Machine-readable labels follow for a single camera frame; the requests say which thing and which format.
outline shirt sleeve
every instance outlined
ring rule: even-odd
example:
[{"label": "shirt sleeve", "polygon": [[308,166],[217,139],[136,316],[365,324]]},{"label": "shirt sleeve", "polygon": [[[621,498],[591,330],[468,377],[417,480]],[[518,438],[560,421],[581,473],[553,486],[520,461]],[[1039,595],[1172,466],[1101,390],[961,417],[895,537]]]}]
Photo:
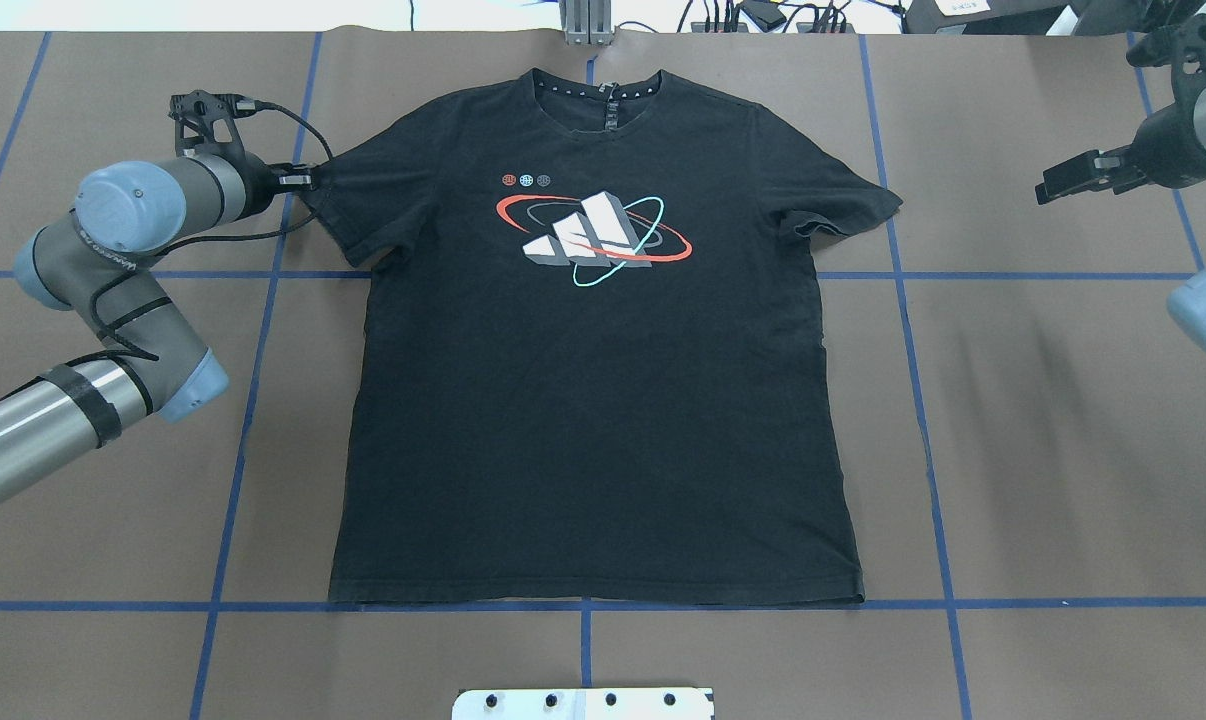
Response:
[{"label": "shirt sleeve", "polygon": [[302,192],[302,200],[351,265],[416,245],[435,207],[450,115],[431,101],[314,169],[320,187]]},{"label": "shirt sleeve", "polygon": [[901,205],[896,193],[860,178],[763,106],[755,109],[750,146],[759,207],[781,240],[867,232]]}]

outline shirt logo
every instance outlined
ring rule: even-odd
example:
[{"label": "shirt logo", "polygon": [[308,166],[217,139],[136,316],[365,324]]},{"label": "shirt logo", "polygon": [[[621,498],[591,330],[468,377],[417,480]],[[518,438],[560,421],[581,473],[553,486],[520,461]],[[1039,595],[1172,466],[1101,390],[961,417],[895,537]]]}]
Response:
[{"label": "shirt logo", "polygon": [[[639,205],[652,204],[657,210],[654,219],[631,210]],[[543,209],[556,206],[580,210],[549,223],[552,232],[525,242],[522,252],[527,259],[538,265],[572,265],[572,282],[576,287],[595,287],[622,268],[652,268],[652,263],[677,263],[691,256],[691,242],[687,242],[680,232],[661,222],[666,213],[666,204],[658,197],[643,197],[640,200],[631,201],[630,205],[622,205],[611,192],[605,191],[586,197],[585,200],[576,200],[574,197],[513,195],[498,201],[497,213],[504,222],[521,232],[533,234],[511,219],[510,211],[521,210],[531,224],[544,228],[548,223],[544,222],[543,215],[549,212]],[[649,252],[671,240],[666,233],[679,238],[683,242],[680,251],[675,254]],[[581,268],[590,268],[593,271],[581,273]]]}]

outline neckline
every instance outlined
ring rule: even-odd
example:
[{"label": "neckline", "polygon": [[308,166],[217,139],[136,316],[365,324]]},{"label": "neckline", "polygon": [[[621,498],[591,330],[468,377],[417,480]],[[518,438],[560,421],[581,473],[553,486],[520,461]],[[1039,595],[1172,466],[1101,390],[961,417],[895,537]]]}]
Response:
[{"label": "neckline", "polygon": [[636,129],[644,127],[644,124],[657,113],[658,109],[663,105],[662,100],[665,96],[671,94],[672,77],[673,76],[671,76],[671,74],[662,69],[657,70],[652,77],[649,77],[645,81],[616,84],[616,87],[611,90],[613,99],[625,103],[632,96],[650,96],[648,109],[643,110],[643,113],[639,113],[638,117],[616,129],[598,129],[598,131],[570,128],[558,122],[552,115],[545,111],[540,100],[535,96],[535,92],[556,92],[556,94],[566,96],[592,96],[593,99],[602,99],[603,96],[607,96],[608,86],[615,83],[595,86],[572,82],[570,80],[563,80],[554,76],[552,74],[545,72],[543,69],[533,68],[527,70],[523,77],[520,78],[519,86],[520,95],[526,104],[529,105],[529,110],[533,111],[533,115],[535,115],[543,125],[549,127],[549,129],[552,129],[552,131],[556,131],[563,137],[568,137],[568,140],[578,142],[609,142],[620,140],[620,137],[626,137],[632,131],[636,131]]}]

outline white paper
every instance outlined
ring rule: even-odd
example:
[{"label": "white paper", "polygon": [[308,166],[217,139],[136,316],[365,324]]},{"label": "white paper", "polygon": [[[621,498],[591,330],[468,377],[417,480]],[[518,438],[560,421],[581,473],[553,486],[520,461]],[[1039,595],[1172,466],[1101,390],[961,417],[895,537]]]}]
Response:
[{"label": "white paper", "polygon": [[947,18],[955,14],[984,13],[990,10],[988,0],[936,0],[936,6]]}]

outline t-shirt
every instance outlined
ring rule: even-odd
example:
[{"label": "t-shirt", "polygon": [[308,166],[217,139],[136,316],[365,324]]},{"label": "t-shirt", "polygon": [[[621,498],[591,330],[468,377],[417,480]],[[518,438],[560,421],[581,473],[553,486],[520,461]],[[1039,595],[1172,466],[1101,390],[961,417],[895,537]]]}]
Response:
[{"label": "t-shirt", "polygon": [[665,70],[453,92],[316,177],[393,250],[329,601],[862,601],[808,236],[892,192]]}]

